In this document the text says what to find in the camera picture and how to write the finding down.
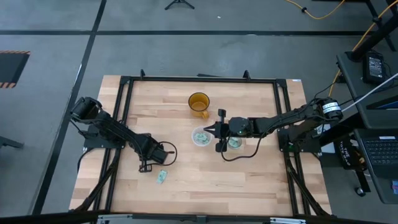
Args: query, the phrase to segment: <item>tripod stand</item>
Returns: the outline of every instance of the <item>tripod stand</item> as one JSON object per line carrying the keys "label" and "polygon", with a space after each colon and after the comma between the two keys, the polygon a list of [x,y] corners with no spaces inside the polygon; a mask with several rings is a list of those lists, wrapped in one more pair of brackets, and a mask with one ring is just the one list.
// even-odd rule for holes
{"label": "tripod stand", "polygon": [[164,10],[168,10],[170,8],[170,6],[172,6],[174,3],[185,3],[187,4],[191,9],[195,9],[195,7],[193,7],[191,4],[189,4],[186,0],[174,0],[173,2],[171,2],[168,6],[166,6],[166,8],[164,8]]}

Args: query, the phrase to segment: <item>small container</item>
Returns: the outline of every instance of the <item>small container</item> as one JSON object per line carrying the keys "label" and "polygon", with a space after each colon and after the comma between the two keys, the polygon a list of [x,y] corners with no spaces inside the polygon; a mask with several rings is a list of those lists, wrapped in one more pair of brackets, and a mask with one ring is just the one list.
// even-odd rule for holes
{"label": "small container", "polygon": [[237,137],[230,137],[228,146],[230,149],[239,149],[242,145],[242,139]]}
{"label": "small container", "polygon": [[203,130],[204,127],[197,127],[192,131],[192,141],[197,146],[208,146],[213,140],[213,135]]}

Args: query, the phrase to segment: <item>orange cup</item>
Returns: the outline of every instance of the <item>orange cup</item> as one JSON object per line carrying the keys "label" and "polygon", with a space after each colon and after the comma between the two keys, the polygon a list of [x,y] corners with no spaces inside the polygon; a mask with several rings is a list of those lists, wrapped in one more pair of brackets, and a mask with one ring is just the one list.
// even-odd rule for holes
{"label": "orange cup", "polygon": [[207,112],[207,108],[210,105],[209,97],[204,93],[194,93],[189,97],[188,105],[191,108],[191,114],[207,119],[209,118],[209,113]]}

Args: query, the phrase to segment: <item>label sticker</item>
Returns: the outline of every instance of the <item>label sticker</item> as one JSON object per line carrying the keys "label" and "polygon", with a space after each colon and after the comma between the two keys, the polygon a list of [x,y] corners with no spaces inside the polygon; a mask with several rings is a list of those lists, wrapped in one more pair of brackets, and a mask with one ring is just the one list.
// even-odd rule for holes
{"label": "label sticker", "polygon": [[327,109],[323,110],[323,113],[325,114],[325,113],[329,113],[329,112],[335,111],[335,110],[341,110],[341,109],[340,109],[339,106],[332,106],[330,108],[327,108]]}
{"label": "label sticker", "polygon": [[322,106],[322,109],[326,109],[329,108],[331,106],[338,106],[338,103],[334,102],[334,103],[328,103]]}

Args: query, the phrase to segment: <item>gray floor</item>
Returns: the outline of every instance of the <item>gray floor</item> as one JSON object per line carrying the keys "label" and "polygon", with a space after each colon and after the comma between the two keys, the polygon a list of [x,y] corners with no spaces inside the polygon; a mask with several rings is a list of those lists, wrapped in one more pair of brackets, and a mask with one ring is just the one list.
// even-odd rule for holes
{"label": "gray floor", "polygon": [[[315,15],[323,15],[336,6],[336,2],[297,2]],[[358,3],[344,4],[335,15],[322,21],[309,19],[284,1],[190,0],[196,7],[194,11],[183,5],[164,11],[168,3],[108,0],[99,29],[366,30],[371,23],[366,6]],[[384,1],[374,4],[378,12],[386,7]],[[100,0],[2,0],[0,30],[90,30],[99,5]],[[310,99],[332,82],[337,71],[335,55],[351,50],[358,40],[359,37],[239,35],[97,36],[79,96],[98,96],[103,75],[138,75],[140,69],[151,76],[206,73],[224,77],[241,77],[247,69],[252,77],[302,79]],[[18,86],[0,90],[0,105],[7,105],[0,109],[0,135],[25,142],[22,150],[0,150],[2,217],[29,212],[87,41],[86,35],[0,35],[1,50],[32,52]],[[398,39],[394,38],[394,42],[398,45]],[[376,49],[388,51],[384,41]],[[344,85],[337,85],[333,96],[343,101],[349,93]],[[68,209],[82,145],[83,138],[69,128],[44,213]],[[336,164],[333,159],[324,159]],[[366,197],[360,198],[352,191],[356,185],[353,172],[333,166],[324,167],[323,171],[335,215],[388,223],[398,218],[394,213],[398,207],[383,205],[372,184],[373,192]]]}

